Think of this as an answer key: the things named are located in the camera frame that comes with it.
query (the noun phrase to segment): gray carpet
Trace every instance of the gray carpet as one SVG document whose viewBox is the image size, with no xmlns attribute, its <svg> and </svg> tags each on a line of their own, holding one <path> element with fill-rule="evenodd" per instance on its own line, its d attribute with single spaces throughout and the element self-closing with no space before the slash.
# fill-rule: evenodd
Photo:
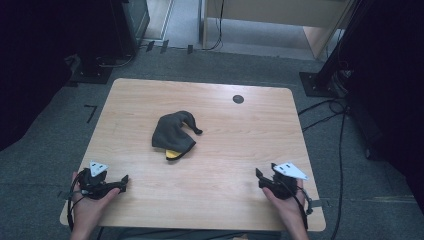
<svg viewBox="0 0 424 240">
<path fill-rule="evenodd" d="M 128 65 L 116 68 L 106 85 L 64 87 L 26 135 L 0 152 L 0 239 L 67 239 L 59 223 L 71 173 L 78 169 L 113 80 L 138 78 L 290 88 L 298 110 L 321 98 L 305 96 L 298 72 L 318 72 L 322 63 L 276 57 L 141 49 Z M 98 106 L 89 123 L 92 108 Z M 332 112 L 323 105 L 300 117 L 302 126 Z M 339 196 L 338 144 L 342 117 L 304 133 L 327 228 L 311 239 L 330 239 Z M 347 116 L 342 143 L 344 195 L 337 239 L 423 239 L 424 218 L 405 179 L 386 162 L 365 158 L 354 119 Z M 106 228 L 102 239 L 116 239 L 120 229 Z"/>
</svg>

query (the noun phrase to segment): white tag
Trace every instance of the white tag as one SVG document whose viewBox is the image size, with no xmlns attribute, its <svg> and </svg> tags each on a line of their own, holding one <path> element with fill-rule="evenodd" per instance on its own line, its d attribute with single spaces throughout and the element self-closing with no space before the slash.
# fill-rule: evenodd
<svg viewBox="0 0 424 240">
<path fill-rule="evenodd" d="M 92 177 L 99 175 L 100 173 L 106 171 L 106 169 L 108 168 L 109 168 L 108 165 L 101 164 L 95 161 L 90 161 L 90 171 L 91 171 Z"/>
<path fill-rule="evenodd" d="M 283 174 L 284 176 L 300 178 L 303 180 L 308 180 L 309 177 L 306 176 L 299 168 L 297 168 L 293 163 L 283 163 L 274 167 L 274 170 Z"/>
</svg>

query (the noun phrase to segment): hand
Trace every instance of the hand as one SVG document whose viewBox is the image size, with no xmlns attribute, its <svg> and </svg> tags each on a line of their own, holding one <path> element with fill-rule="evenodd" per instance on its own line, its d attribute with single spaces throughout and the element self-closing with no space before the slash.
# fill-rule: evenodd
<svg viewBox="0 0 424 240">
<path fill-rule="evenodd" d="M 297 186 L 303 188 L 303 181 L 298 179 Z M 278 214 L 286 227 L 287 231 L 289 231 L 290 236 L 297 239 L 309 239 L 306 233 L 305 225 L 303 224 L 302 215 L 299 210 L 299 205 L 296 200 L 291 197 L 286 200 L 281 200 L 277 198 L 274 193 L 268 188 L 262 188 L 265 196 L 268 200 L 277 208 Z M 296 192 L 296 197 L 302 206 L 305 205 L 305 195 L 302 191 L 298 190 Z"/>
<path fill-rule="evenodd" d="M 74 172 L 72 179 L 75 179 L 77 173 Z M 80 191 L 78 184 L 75 185 L 74 191 Z M 71 240 L 89 239 L 91 232 L 99 223 L 107 205 L 119 194 L 119 189 L 114 188 L 108 192 L 106 196 L 99 200 L 84 198 L 81 193 L 75 193 L 72 197 L 74 204 L 74 229 L 71 233 Z"/>
</svg>

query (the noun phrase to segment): table top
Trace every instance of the table top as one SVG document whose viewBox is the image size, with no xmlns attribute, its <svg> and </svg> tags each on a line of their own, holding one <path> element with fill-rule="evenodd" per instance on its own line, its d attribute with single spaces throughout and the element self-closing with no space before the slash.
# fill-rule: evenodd
<svg viewBox="0 0 424 240">
<path fill-rule="evenodd" d="M 235 95 L 244 98 L 237 104 Z M 152 147 L 163 115 L 193 114 L 197 144 L 175 162 Z M 277 212 L 258 187 L 255 169 L 271 178 L 271 163 L 292 162 L 309 176 L 304 188 L 318 200 L 292 93 L 286 88 L 117 79 L 80 170 L 109 165 L 106 182 L 126 174 L 127 192 L 108 207 L 101 226 L 282 230 Z M 66 204 L 60 216 L 67 224 Z M 325 229 L 321 207 L 309 231 Z"/>
</svg>

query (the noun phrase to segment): black circle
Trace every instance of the black circle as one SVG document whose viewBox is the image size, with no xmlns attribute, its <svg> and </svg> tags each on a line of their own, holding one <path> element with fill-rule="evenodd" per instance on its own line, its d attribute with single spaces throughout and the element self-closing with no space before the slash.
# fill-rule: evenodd
<svg viewBox="0 0 424 240">
<path fill-rule="evenodd" d="M 241 95 L 234 95 L 233 101 L 237 104 L 241 104 L 244 102 L 244 98 Z"/>
</svg>

